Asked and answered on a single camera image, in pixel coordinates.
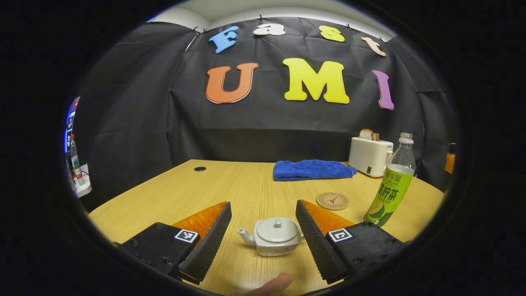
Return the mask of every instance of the white toaster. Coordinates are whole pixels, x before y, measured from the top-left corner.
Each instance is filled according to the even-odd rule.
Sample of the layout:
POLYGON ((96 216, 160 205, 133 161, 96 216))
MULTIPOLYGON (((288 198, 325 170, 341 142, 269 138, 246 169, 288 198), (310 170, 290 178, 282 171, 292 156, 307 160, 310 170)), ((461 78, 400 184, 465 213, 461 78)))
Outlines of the white toaster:
POLYGON ((382 177, 393 154, 393 143, 353 137, 349 166, 371 177, 382 177))

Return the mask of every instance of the green label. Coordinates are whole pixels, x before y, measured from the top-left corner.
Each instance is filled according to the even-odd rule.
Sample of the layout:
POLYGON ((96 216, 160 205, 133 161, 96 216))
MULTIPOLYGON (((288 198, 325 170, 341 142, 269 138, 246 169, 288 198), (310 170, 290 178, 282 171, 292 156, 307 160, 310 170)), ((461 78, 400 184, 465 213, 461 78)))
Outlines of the green label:
POLYGON ((380 188, 363 220, 383 226, 402 201, 412 179, 412 173, 403 174, 386 169, 380 188))

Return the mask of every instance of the finger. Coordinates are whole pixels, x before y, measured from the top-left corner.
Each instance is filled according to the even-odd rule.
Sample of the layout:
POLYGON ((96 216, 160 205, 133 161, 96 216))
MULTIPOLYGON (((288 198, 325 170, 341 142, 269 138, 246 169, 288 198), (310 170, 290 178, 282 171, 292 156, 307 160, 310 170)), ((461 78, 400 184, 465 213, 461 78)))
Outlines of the finger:
POLYGON ((273 296, 290 286, 293 280, 294 276, 292 274, 281 273, 277 278, 271 279, 263 286, 249 291, 242 296, 273 296))

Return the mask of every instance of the black fabric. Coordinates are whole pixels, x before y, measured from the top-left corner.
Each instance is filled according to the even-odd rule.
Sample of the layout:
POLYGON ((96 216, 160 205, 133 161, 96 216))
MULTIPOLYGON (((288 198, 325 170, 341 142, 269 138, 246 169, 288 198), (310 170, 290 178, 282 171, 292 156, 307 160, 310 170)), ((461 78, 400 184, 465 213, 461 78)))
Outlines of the black fabric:
POLYGON ((73 132, 97 200, 105 202, 171 168, 168 90, 180 53, 195 35, 170 23, 142 25, 87 74, 73 132))
POLYGON ((444 189, 447 144, 457 140, 453 107, 440 76, 400 38, 385 43, 355 29, 297 17, 225 25, 192 41, 195 35, 174 24, 143 25, 86 79, 74 132, 79 158, 88 162, 93 186, 105 198, 189 159, 346 161, 351 138, 365 128, 395 148, 400 132, 412 133, 417 177, 444 189), (255 36, 253 30, 264 23, 282 24, 286 34, 255 36), (208 39, 232 25, 239 26, 236 43, 216 54, 208 39), (339 29, 345 41, 325 39, 320 25, 339 29), (364 36, 379 43, 387 57, 373 52, 360 39, 364 36), (329 103, 323 95, 315 101, 305 86, 305 101, 286 100, 289 68, 283 60, 293 57, 315 71, 325 61, 341 63, 350 102, 329 103), (235 103, 210 102, 207 71, 230 66, 224 89, 231 91, 239 84, 236 66, 242 63, 259 64, 250 93, 235 103), (378 105, 372 70, 390 77, 394 110, 378 105))

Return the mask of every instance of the coaster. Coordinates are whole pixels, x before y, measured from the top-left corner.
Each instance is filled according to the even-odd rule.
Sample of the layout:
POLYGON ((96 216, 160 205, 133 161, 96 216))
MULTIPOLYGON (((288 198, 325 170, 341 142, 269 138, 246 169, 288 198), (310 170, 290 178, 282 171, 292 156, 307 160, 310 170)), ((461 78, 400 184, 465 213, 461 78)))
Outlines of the coaster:
POLYGON ((349 200, 345 196, 335 192, 320 194, 316 198, 316 202, 320 207, 332 211, 343 210, 349 205, 349 200))

